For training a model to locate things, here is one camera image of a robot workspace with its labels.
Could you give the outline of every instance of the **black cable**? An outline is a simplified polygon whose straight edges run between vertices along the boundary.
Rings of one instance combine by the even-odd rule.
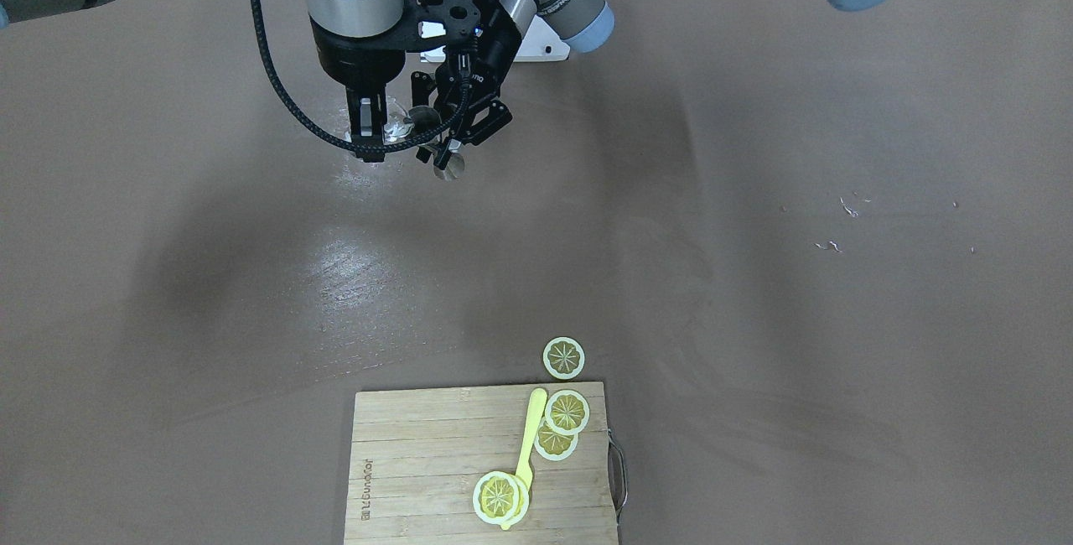
[[[275,63],[273,63],[271,55],[268,53],[268,38],[265,36],[265,21],[264,13],[261,11],[261,0],[250,0],[250,13],[253,14],[253,33],[258,38],[258,51],[261,53],[261,63],[264,64],[265,74],[268,75],[268,83],[271,83],[273,90],[276,90],[276,94],[279,97],[280,101],[283,102],[283,106],[291,112],[292,116],[298,120],[298,123],[306,127],[309,132],[313,132],[318,135],[320,139],[325,141],[325,143],[334,144],[338,148],[343,148],[346,151],[351,152],[363,152],[363,154],[377,154],[377,152],[395,152],[395,151],[406,151],[407,148],[414,148],[417,145],[429,144],[435,139],[435,137],[440,136],[447,129],[455,128],[456,124],[461,121],[464,114],[469,108],[470,102],[470,90],[471,86],[469,78],[462,79],[459,83],[461,87],[462,94],[458,99],[458,109],[455,111],[453,116],[447,118],[443,124],[438,126],[437,129],[428,130],[428,132],[422,132],[420,135],[412,137],[409,141],[402,141],[402,143],[397,144],[386,144],[383,147],[378,147],[378,145],[370,144],[356,144],[353,141],[341,139],[341,137],[333,136],[330,133],[325,132],[320,126],[314,124],[312,120],[302,109],[298,108],[298,104],[294,102],[291,94],[288,94],[286,89],[283,87],[283,83],[280,82],[279,74],[276,72]]]

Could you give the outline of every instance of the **lemon slice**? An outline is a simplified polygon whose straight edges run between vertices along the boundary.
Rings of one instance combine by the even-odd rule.
[[[548,461],[562,461],[570,457],[571,453],[577,448],[577,440],[580,434],[564,437],[559,431],[555,431],[547,425],[547,419],[541,419],[540,428],[536,428],[536,453]]]
[[[552,431],[572,437],[589,423],[589,403],[575,391],[559,391],[547,399],[544,421]]]
[[[518,476],[514,474],[506,474],[506,475],[510,476],[511,480],[514,481],[515,486],[517,486],[519,496],[518,498],[520,499],[520,501],[518,504],[518,509],[514,513],[514,515],[500,522],[499,527],[502,528],[503,530],[510,530],[512,526],[521,521],[521,518],[526,517],[526,513],[529,512],[529,489],[526,488],[525,483],[523,483]]]
[[[481,520],[500,526],[521,510],[525,488],[513,475],[488,472],[473,487],[473,511]]]
[[[571,338],[556,338],[544,347],[544,368],[556,380],[573,380],[585,367],[585,351]]]

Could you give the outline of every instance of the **black bracket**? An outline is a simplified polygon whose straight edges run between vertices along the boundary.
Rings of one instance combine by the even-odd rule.
[[[440,36],[422,38],[422,23],[443,26]],[[481,11],[473,0],[405,0],[402,17],[379,36],[353,41],[356,48],[429,51],[443,45],[467,44],[476,35]]]
[[[410,74],[410,91],[415,108],[416,106],[430,105],[431,95],[433,91],[437,91],[436,78],[425,74],[425,72],[414,71],[413,74]],[[479,121],[474,121],[474,118],[481,116],[486,109],[487,113]],[[485,102],[471,105],[466,111],[452,137],[460,144],[471,144],[476,147],[494,133],[499,132],[503,126],[510,124],[513,118],[511,111],[499,100],[498,95],[491,95]],[[456,151],[452,151],[447,144],[424,145],[424,147],[417,148],[417,160],[422,163],[428,163],[428,160],[432,159],[432,152],[436,152],[435,166],[443,170],[453,152]]]

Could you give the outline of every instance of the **yellow plastic spoon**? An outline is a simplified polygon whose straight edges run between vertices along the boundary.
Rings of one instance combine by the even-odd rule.
[[[518,478],[526,488],[525,496],[529,495],[533,486],[533,469],[529,465],[529,456],[533,452],[533,442],[536,441],[536,429],[540,428],[540,421],[544,416],[545,407],[547,407],[547,391],[544,388],[534,389],[529,395],[529,409],[526,411],[526,431],[521,434],[521,453],[518,455],[517,469],[514,470],[514,477]],[[523,517],[525,517],[525,514],[519,514],[518,517],[512,519],[510,522],[500,525],[500,528],[510,530]]]

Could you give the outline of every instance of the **small debris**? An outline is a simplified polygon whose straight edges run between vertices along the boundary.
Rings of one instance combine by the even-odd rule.
[[[815,246],[817,248],[819,248],[819,250],[836,251],[839,254],[842,253],[842,250],[840,250],[840,248],[838,247],[838,244],[835,244],[834,240],[827,240],[827,245],[826,246],[821,246],[820,244],[813,244],[813,246]]]
[[[851,206],[846,204],[846,198],[839,197],[838,201],[842,204],[842,209],[846,209],[846,212],[851,217],[851,219],[855,219],[855,217],[861,216],[861,212],[857,212],[854,208],[851,208]]]

